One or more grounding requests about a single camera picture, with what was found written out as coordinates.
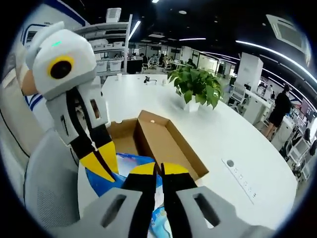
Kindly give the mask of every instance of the white pot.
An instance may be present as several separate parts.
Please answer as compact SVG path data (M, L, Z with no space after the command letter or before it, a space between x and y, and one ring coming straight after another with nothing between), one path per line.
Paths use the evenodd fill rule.
M187 104L185 102L185 99L184 99L184 96L182 95L182 98L183 98L183 102L184 102L184 107L183 109L189 113L192 113L192 112L197 112L198 111L198 108L199 108L199 104L200 103L196 103L195 101L195 97L193 96L192 97L192 100L190 100Z

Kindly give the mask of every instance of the woman in black dress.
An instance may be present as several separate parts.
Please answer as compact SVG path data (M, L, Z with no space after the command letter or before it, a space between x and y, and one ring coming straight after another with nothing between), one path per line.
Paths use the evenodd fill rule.
M275 108L268 118L269 125L266 129L264 136L270 138L275 130L279 127L283 121L283 117L291 110L291 101L287 94L289 92L289 86L285 85L283 92L277 95L275 100Z

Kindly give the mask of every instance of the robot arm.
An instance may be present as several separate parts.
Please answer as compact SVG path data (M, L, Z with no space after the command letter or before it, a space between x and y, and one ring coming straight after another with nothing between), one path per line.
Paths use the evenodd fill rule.
M118 170L115 148L106 129L110 121L89 42L64 29L64 23L59 22L35 35L26 63L33 72L37 90L47 100L61 139L73 147L84 167L114 181L112 172ZM97 151L79 123L76 101L81 104Z

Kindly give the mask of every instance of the cup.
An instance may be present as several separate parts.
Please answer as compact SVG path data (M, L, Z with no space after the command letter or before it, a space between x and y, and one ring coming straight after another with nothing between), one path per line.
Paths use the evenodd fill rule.
M117 81L121 81L122 79L122 73L117 73Z

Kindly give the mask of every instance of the green indicator light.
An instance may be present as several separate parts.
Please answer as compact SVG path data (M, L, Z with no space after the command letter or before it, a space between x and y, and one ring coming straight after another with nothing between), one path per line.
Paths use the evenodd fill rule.
M58 42L52 44L52 46L58 46L60 43L61 43L61 41L58 41Z

